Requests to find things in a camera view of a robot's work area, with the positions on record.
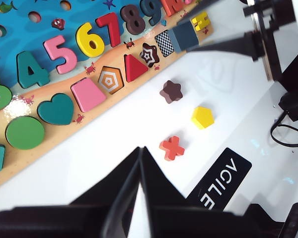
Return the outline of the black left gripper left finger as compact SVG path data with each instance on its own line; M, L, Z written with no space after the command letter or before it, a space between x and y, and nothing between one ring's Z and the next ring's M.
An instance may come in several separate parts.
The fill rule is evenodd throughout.
M68 205L0 211L0 238L126 238L139 187L137 147Z

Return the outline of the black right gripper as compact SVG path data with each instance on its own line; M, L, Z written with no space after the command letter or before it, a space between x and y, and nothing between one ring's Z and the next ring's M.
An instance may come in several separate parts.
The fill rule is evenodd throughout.
M205 8L217 3L218 0L202 0L177 24L190 21ZM248 31L238 37L227 40L213 41L201 46L188 48L187 52L219 51L236 53L251 57L257 61L260 57L268 80L278 81L282 77L279 55L274 32L280 27L296 21L293 2L291 0L248 0L244 7L244 16L250 16L254 31Z

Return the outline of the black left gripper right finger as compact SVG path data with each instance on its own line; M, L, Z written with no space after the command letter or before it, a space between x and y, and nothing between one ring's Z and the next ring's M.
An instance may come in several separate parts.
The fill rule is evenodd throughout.
M146 147L140 159L140 170L153 237L246 237L246 224L241 216L225 212L221 207L203 207L184 198Z

